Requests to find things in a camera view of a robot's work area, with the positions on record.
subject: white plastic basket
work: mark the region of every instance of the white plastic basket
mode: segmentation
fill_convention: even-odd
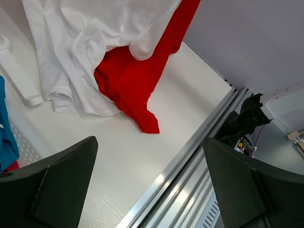
[[[6,101],[6,107],[9,114],[10,127],[19,148],[20,158],[18,159],[18,164],[20,167],[27,166],[54,154],[54,151],[43,140],[35,127],[26,121],[12,104]]]

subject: blue cloth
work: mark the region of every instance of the blue cloth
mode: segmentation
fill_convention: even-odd
[[[4,99],[4,78],[0,76],[0,173],[19,158],[18,146],[10,129]]]

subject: red cloth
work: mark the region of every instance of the red cloth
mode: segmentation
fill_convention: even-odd
[[[182,0],[153,55],[134,59],[127,46],[106,53],[94,72],[99,91],[113,100],[145,133],[159,133],[158,121],[147,110],[148,99],[159,81],[170,54],[179,50],[200,0]]]
[[[17,161],[14,161],[14,163],[12,163],[8,168],[6,168],[3,172],[10,172],[13,170],[17,170],[19,169],[19,165]]]

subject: white tabletop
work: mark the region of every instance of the white tabletop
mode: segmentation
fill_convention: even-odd
[[[40,90],[35,45],[21,1],[0,2],[0,33],[13,56]],[[7,99],[35,126],[55,152],[90,136],[99,149],[80,228],[112,228],[128,213],[157,176],[230,91],[186,44],[170,57],[148,108],[161,133],[144,134],[124,114],[112,117],[57,114],[52,104],[26,107],[10,82]]]

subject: white shirt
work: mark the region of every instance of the white shirt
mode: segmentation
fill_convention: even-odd
[[[22,0],[34,37],[42,90],[56,112],[109,116],[94,70],[106,51],[129,46],[148,59],[181,0]]]

